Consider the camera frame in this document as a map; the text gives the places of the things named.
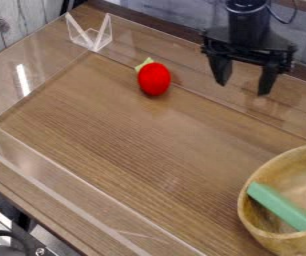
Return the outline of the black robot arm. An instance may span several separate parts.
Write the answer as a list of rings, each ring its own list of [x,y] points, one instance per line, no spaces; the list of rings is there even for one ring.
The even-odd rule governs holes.
[[[298,46],[271,29],[271,18],[282,20],[271,9],[271,0],[226,0],[229,25],[202,32],[202,53],[209,58],[215,81],[225,86],[233,74],[233,62],[262,67],[258,95],[271,93],[278,75],[290,72]]]

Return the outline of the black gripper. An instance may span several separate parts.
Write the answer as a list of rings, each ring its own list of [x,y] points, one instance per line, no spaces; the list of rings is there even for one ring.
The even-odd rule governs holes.
[[[203,38],[202,52],[210,59],[218,84],[225,86],[229,82],[233,74],[233,61],[265,66],[258,95],[269,95],[279,71],[281,73],[289,72],[294,67],[298,46],[273,30],[269,30],[259,39],[247,33],[239,33],[234,38],[229,27],[206,29],[201,36]]]

